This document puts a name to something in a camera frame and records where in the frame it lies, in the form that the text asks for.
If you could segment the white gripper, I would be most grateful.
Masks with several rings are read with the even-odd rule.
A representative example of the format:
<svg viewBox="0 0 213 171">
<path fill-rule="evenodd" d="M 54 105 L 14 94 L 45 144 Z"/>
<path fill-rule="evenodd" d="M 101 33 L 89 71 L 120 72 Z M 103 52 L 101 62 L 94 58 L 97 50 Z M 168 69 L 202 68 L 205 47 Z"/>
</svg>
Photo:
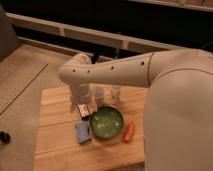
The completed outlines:
<svg viewBox="0 0 213 171">
<path fill-rule="evenodd" d="M 70 92 L 70 100 L 74 105 L 87 104 L 89 112 L 92 112 L 92 105 L 90 104 L 92 95 L 89 84 L 71 85 Z M 75 110 L 73 104 L 70 105 L 70 113 L 73 113 Z"/>
</svg>

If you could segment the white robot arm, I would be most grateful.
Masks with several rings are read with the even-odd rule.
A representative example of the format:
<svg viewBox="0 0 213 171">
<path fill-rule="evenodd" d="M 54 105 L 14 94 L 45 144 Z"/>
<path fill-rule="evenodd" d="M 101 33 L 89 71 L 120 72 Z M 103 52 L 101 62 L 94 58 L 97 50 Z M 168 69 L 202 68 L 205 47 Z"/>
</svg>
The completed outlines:
<svg viewBox="0 0 213 171">
<path fill-rule="evenodd" d="M 146 171 L 213 171 L 213 53 L 176 49 L 92 64 L 83 54 L 59 69 L 72 99 L 90 83 L 144 87 Z"/>
</svg>

